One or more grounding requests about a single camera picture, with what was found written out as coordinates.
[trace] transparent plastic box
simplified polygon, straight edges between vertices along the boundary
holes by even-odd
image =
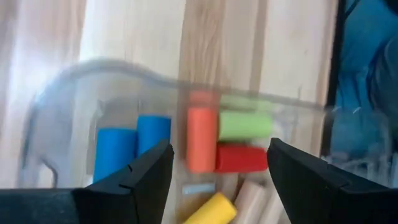
[[[98,128],[135,128],[139,114],[167,115],[172,118],[176,155],[164,220],[178,223],[184,201],[191,200],[182,193],[184,185],[218,183],[224,178],[186,169],[186,112],[193,91],[219,96],[218,105],[203,100],[199,102],[203,106],[270,116],[272,134],[251,144],[268,147],[270,138],[281,138],[342,169],[391,185],[391,140],[381,114],[328,111],[278,96],[165,80],[115,60],[86,62],[58,77],[37,94],[29,111],[17,187],[84,187],[93,175]],[[272,185],[268,172],[240,176]]]

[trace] wood grain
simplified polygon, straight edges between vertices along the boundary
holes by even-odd
[[[0,187],[15,186],[34,95],[79,61],[116,58],[169,79],[324,105],[336,6],[336,0],[0,0]],[[93,93],[109,87],[106,80],[90,84]],[[80,122],[87,108],[82,90],[76,87],[73,139],[92,128]],[[301,119],[292,144],[316,154],[322,119]],[[176,219],[179,187],[173,179],[166,223]]]
[[[17,23],[18,1],[2,0],[0,7],[0,127],[7,100],[9,70]]]
[[[82,0],[19,3],[2,126],[6,132],[1,136],[2,187],[15,184],[22,130],[34,95],[78,59],[84,9]]]

